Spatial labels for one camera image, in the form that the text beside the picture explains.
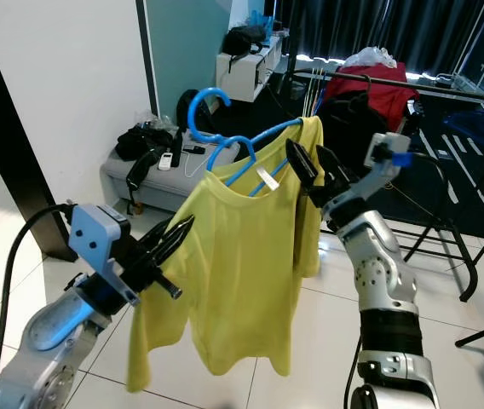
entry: white tile floor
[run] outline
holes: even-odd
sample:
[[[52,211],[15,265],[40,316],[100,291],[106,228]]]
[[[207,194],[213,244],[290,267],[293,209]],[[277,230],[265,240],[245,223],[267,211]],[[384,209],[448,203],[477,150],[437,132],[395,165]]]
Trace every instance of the white tile floor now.
[[[131,220],[133,234],[145,233],[165,213],[146,209]],[[421,228],[390,223],[410,231]],[[481,241],[466,238],[475,254]],[[401,237],[410,244],[413,238]],[[424,248],[435,249],[426,242]],[[174,346],[150,354],[153,381],[147,391],[129,394],[124,389],[132,309],[123,309],[101,334],[93,354],[76,376],[68,409],[201,407],[232,408],[332,408],[341,407],[343,390],[358,337],[359,315],[347,255],[337,238],[322,234],[322,267],[319,277],[306,279],[299,299],[292,331],[292,362],[289,377],[278,376],[267,359],[240,361],[226,376],[208,373],[187,332]],[[443,408],[484,409],[484,339],[464,349],[454,341],[484,328],[484,257],[479,263],[479,286],[467,303],[458,300],[459,288],[445,260],[415,256],[418,306],[422,315],[423,346],[431,358],[435,383]],[[27,319],[60,294],[64,284],[78,271],[89,271],[83,262],[75,264],[46,259],[12,291],[5,338],[4,362],[19,345]],[[462,285],[467,282],[464,267],[458,268]],[[360,384],[355,377],[354,386]]]

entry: black curtain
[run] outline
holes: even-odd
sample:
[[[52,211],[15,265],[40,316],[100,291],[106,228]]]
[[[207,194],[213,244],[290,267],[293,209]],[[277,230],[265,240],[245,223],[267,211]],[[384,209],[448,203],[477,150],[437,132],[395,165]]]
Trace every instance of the black curtain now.
[[[452,72],[484,0],[290,0],[277,20],[300,21],[298,54],[346,59],[367,46],[385,47],[409,72]]]

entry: black cable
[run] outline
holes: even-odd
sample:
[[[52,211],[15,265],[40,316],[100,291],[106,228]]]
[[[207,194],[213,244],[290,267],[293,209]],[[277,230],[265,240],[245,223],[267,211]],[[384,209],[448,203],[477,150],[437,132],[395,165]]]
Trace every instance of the black cable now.
[[[361,349],[361,336],[358,339],[358,345],[355,347],[354,359],[352,360],[352,366],[350,367],[350,374],[348,375],[348,381],[346,381],[346,389],[344,390],[344,401],[343,408],[348,409],[348,395],[350,393],[350,385],[352,384],[352,379],[354,378],[355,366],[358,363],[358,353]]]
[[[424,241],[424,238],[428,236],[429,230],[434,226],[436,221],[439,221],[439,215],[443,211],[443,208],[445,207],[445,204],[447,202],[447,197],[448,197],[448,178],[447,178],[447,173],[443,169],[442,164],[439,162],[439,160],[432,158],[429,155],[426,155],[425,153],[420,153],[420,152],[412,152],[412,155],[414,158],[419,158],[421,160],[430,162],[436,167],[441,174],[441,179],[442,179],[442,189],[441,189],[441,197],[439,198],[439,202],[437,203],[437,206],[435,207],[435,210],[431,217],[429,218],[428,225],[426,228],[423,230],[422,234],[420,234],[420,237],[418,237],[418,240],[416,240],[416,243],[414,246],[409,250],[409,252],[406,254],[406,256],[403,258],[405,262],[408,262],[411,256],[414,254],[414,252],[417,250],[417,248],[422,244]]]
[[[270,86],[269,84],[266,84],[265,85],[265,88],[268,89],[268,91],[270,92],[270,95],[273,97],[273,100],[274,102],[276,102],[276,105],[278,105],[278,107],[284,111],[284,114],[287,115],[290,119],[294,119],[294,118],[297,118],[297,116],[293,115],[291,112],[289,112],[287,109],[284,108],[284,106],[280,103],[280,101],[278,101],[278,99],[276,98],[276,95],[274,94],[274,91],[272,91],[270,89]]]
[[[11,288],[11,276],[13,275],[13,265],[14,257],[19,249],[20,243],[24,239],[24,236],[33,227],[36,222],[43,216],[48,215],[56,211],[61,211],[63,213],[69,212],[74,204],[55,204],[46,209],[40,210],[34,216],[30,217],[22,229],[15,237],[13,244],[11,245],[11,250],[9,250],[9,255],[7,257],[7,264],[5,265],[5,275],[3,276],[3,288],[2,288],[2,305],[0,308],[0,359],[2,358],[2,347],[3,338],[5,336],[5,326],[7,324],[7,310],[9,307],[9,290]]]

